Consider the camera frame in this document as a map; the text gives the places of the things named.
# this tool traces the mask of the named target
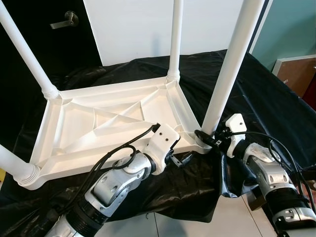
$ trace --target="black cable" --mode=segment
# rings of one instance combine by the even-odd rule
[[[310,198],[310,203],[311,203],[311,206],[312,206],[312,210],[316,214],[316,208],[315,208],[315,203],[314,203],[314,199],[313,199],[312,190],[311,190],[310,186],[308,185],[308,183],[306,182],[306,180],[305,180],[304,176],[302,175],[302,173],[299,173],[299,175],[301,176],[303,184],[304,184],[304,186],[305,186],[305,188],[307,190],[308,197]]]
[[[140,139],[141,137],[145,136],[146,134],[148,134],[150,131],[154,131],[156,132],[157,129],[160,127],[160,124],[155,124],[152,125],[149,129],[147,129],[145,132],[143,132],[142,134],[138,135],[137,137],[133,138],[132,140],[124,143],[123,145],[113,149],[112,151],[108,152],[106,155],[104,155],[101,159],[98,160],[98,162],[93,166],[93,168],[89,171],[89,173],[87,174],[87,177],[85,178],[85,180],[83,181],[83,183],[81,184],[81,186],[79,187],[79,189],[77,190],[77,192],[74,194],[74,196],[68,201],[68,203],[64,206],[64,208],[62,208],[61,210],[58,211],[59,214],[63,214],[66,211],[68,211],[73,202],[76,200],[76,198],[79,196],[79,194],[82,192],[82,190],[84,190],[83,193],[85,193],[88,189],[89,186],[91,184],[91,182],[94,180],[96,174],[98,173],[98,171],[102,168],[103,164],[117,151],[125,148],[125,147],[129,147],[129,145],[135,141],[137,141],[138,139]]]
[[[304,186],[308,192],[308,195],[309,195],[309,198],[310,198],[310,203],[311,203],[311,206],[312,206],[312,210],[313,212],[316,214],[316,209],[315,209],[315,203],[314,203],[314,199],[313,199],[313,194],[312,194],[312,191],[311,191],[311,188],[308,186],[306,180],[304,179],[302,173],[298,170],[297,168],[297,163],[296,161],[294,160],[292,154],[290,153],[290,151],[285,147],[285,145],[283,145],[283,143],[281,143],[279,140],[277,140],[276,138],[268,135],[268,134],[265,134],[265,133],[261,133],[261,132],[252,132],[252,131],[246,131],[246,132],[233,132],[231,133],[230,135],[233,136],[233,135],[240,135],[240,134],[258,134],[258,135],[262,135],[262,136],[265,136],[265,137],[268,137],[270,138],[270,144],[269,144],[269,151],[272,155],[272,157],[278,162],[277,158],[275,157],[275,155],[273,154],[272,152],[272,149],[271,149],[271,142],[274,141],[274,142],[277,142],[288,154],[288,156],[290,157],[291,159],[291,163],[295,169],[295,172],[294,172],[294,175],[296,176],[296,181],[298,183],[298,188],[299,188],[299,193],[300,195],[303,197],[303,189],[302,189],[302,182],[304,183]]]
[[[284,167],[286,167],[286,168],[288,169],[288,171],[291,171],[291,168],[290,168],[286,163],[279,161],[279,160],[276,158],[275,154],[272,152],[272,142],[273,142],[273,140],[270,139],[270,143],[269,143],[269,147],[268,147],[268,148],[269,148],[269,152],[270,152],[270,154],[272,155],[273,159],[275,159],[275,161],[276,161],[279,165],[281,165],[282,167],[284,166]]]
[[[131,146],[131,145],[128,145],[125,148],[133,149],[133,153],[130,155],[131,156],[130,159],[125,164],[119,165],[119,166],[117,166],[119,160],[115,161],[114,164],[112,165],[112,169],[123,169],[125,167],[128,167],[133,162],[133,160],[135,159],[135,157],[136,157],[136,148],[134,146]]]
[[[272,139],[273,141],[277,142],[287,152],[288,156],[291,159],[291,163],[292,163],[292,165],[294,167],[294,170],[295,170],[294,175],[295,175],[295,178],[296,178],[296,181],[297,181],[297,184],[298,184],[299,193],[300,193],[300,195],[303,195],[302,182],[301,182],[301,179],[300,179],[300,177],[298,175],[299,170],[297,168],[296,162],[295,162],[293,156],[291,155],[291,153],[289,152],[289,150],[285,147],[285,145],[282,144],[282,142],[280,142],[276,138],[274,138],[274,137],[272,137],[272,136],[270,136],[268,134],[262,133],[262,132],[246,131],[246,132],[233,132],[233,133],[231,133],[231,135],[241,135],[241,134],[257,134],[257,135],[268,137],[268,138]]]
[[[272,148],[271,148],[272,141],[273,141],[273,140],[270,140],[270,143],[269,143],[269,151],[270,151],[270,154],[272,155],[272,157],[275,159],[275,161],[276,161],[279,165],[285,166],[288,170],[291,170],[290,167],[288,167],[288,165],[287,165],[286,163],[280,162],[280,161],[276,158],[276,156],[273,154]],[[311,189],[310,189],[308,183],[306,182],[306,180],[305,180],[305,178],[304,178],[304,176],[302,175],[301,172],[299,172],[299,175],[300,175],[301,180],[303,181],[303,184],[304,184],[304,186],[305,186],[305,188],[306,188],[306,190],[307,190],[308,196],[309,196],[309,198],[310,198],[310,203],[311,203],[311,206],[312,206],[312,210],[313,210],[313,212],[316,214],[315,203],[314,203],[312,191],[311,191]]]

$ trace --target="tile floor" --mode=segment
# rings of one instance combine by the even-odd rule
[[[262,209],[251,211],[246,197],[220,197],[210,223],[181,221],[150,213],[106,223],[96,237],[276,237]]]

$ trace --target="black door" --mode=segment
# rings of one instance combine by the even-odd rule
[[[50,79],[76,68],[100,66],[91,26],[82,0],[3,0],[37,60]],[[79,24],[53,30],[50,23],[64,21],[67,11]],[[0,144],[12,150],[40,87],[0,25]]]

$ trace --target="white wall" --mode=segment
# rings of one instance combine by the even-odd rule
[[[170,55],[173,0],[84,0],[102,64]],[[242,0],[185,0],[181,54],[228,48]]]

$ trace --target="black cloth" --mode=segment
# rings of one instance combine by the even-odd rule
[[[180,58],[180,86],[200,125],[225,53],[221,50]],[[52,81],[58,89],[68,90],[157,78],[167,74],[168,63],[169,57],[135,59],[114,66],[78,69]],[[16,141],[14,153],[25,161],[31,157],[45,105],[39,94]],[[244,57],[222,119],[234,113],[243,115],[249,131],[264,132],[280,140],[302,169],[315,171],[315,111],[250,54]],[[267,145],[260,136],[247,139]],[[276,148],[291,166],[285,153]],[[0,236],[27,236],[36,218],[48,207],[66,203],[85,175],[51,180],[28,191],[6,174],[0,191]],[[169,164],[163,174],[143,181],[129,193],[111,220],[158,212],[177,219],[209,222],[219,195],[235,198],[254,187],[254,175],[240,160],[214,152],[196,155],[183,168]]]

